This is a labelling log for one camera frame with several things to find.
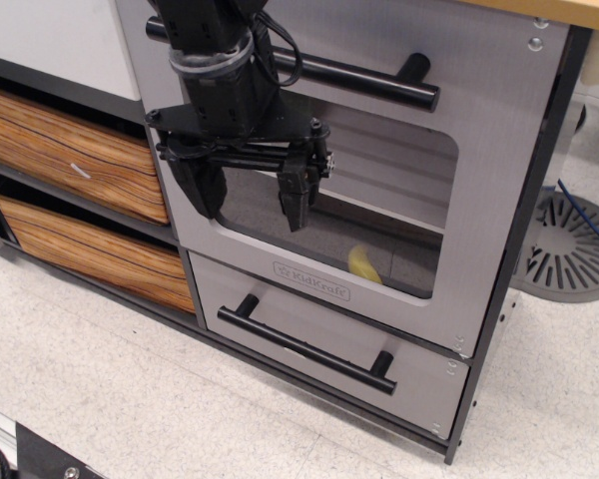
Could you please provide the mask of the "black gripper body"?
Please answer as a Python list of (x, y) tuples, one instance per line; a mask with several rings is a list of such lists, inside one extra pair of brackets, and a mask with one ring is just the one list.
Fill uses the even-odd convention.
[(275, 173), (285, 181), (330, 176), (327, 123), (293, 104), (258, 62), (215, 77), (183, 72), (190, 101), (154, 109), (147, 125), (160, 158), (187, 181), (210, 181), (223, 168)]

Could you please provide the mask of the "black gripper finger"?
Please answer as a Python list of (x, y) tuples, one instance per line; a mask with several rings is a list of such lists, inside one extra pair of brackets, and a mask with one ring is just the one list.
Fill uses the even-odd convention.
[(171, 172), (196, 211), (215, 219), (224, 204), (227, 183), (223, 169), (207, 162), (167, 160)]
[(309, 207), (314, 204), (320, 176), (316, 166), (304, 158), (291, 158), (277, 173), (280, 202), (292, 232), (307, 226)]

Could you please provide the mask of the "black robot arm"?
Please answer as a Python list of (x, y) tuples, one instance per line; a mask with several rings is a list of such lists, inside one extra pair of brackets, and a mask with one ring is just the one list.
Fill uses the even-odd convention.
[(262, 1), (155, 1), (147, 25), (165, 36), (169, 62), (189, 104), (155, 109), (147, 124), (160, 138), (159, 157), (197, 212), (214, 219), (224, 203), (226, 168), (273, 172), (291, 231), (307, 225), (321, 179), (328, 177), (329, 127), (284, 102), (281, 89), (302, 72), (294, 51), (281, 80), (270, 35), (291, 47), (290, 33)]

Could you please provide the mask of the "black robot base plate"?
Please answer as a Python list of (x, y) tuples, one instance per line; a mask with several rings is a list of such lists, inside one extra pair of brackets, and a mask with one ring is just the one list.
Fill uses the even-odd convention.
[(20, 423), (16, 423), (16, 442), (19, 478), (104, 478), (91, 466)]

